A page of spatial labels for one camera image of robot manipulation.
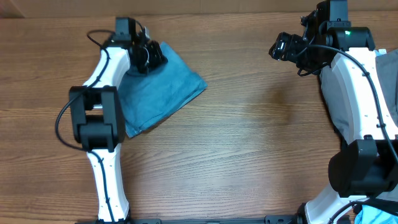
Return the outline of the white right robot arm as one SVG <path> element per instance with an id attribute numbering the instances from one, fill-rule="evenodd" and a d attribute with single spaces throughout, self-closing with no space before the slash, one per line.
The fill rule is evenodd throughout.
<path id="1" fill-rule="evenodd" d="M 342 148 L 328 164 L 328 185 L 296 215 L 267 223 L 346 223 L 355 206 L 395 215 L 382 198 L 397 187 L 397 126 L 388 110 L 366 27 L 316 29 L 303 37 L 282 32 L 270 48 L 276 60 L 296 63 L 303 77 L 319 74 L 323 97 Z"/>

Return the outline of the light blue denim jeans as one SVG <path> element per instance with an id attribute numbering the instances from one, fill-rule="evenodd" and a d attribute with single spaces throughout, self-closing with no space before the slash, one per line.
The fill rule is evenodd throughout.
<path id="1" fill-rule="evenodd" d="M 208 86 L 165 42 L 160 49 L 168 62 L 147 75 L 126 73 L 118 88 L 129 138 L 150 129 L 196 98 Z"/>

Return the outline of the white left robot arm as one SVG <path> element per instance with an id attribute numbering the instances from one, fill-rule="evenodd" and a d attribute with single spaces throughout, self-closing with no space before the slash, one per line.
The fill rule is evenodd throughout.
<path id="1" fill-rule="evenodd" d="M 69 92 L 73 135 L 90 160 L 98 194 L 96 223 L 132 223 L 123 187 L 121 145 L 125 123 L 118 88 L 132 67 L 147 74 L 165 64 L 159 44 L 146 29 L 112 33 L 100 46 L 100 60 L 91 77 Z"/>

